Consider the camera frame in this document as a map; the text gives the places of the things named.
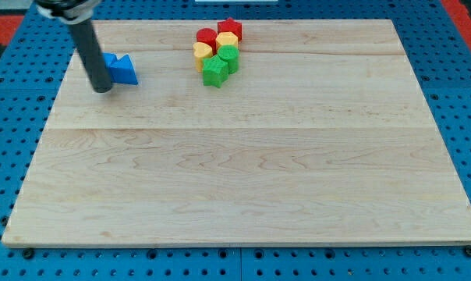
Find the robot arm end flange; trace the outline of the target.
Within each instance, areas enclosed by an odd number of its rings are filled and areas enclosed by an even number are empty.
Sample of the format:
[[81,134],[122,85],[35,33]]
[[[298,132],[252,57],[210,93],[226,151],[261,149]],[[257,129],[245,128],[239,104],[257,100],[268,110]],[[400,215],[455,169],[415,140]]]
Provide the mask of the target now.
[[90,19],[101,0],[34,0],[34,4],[42,16],[74,25]]

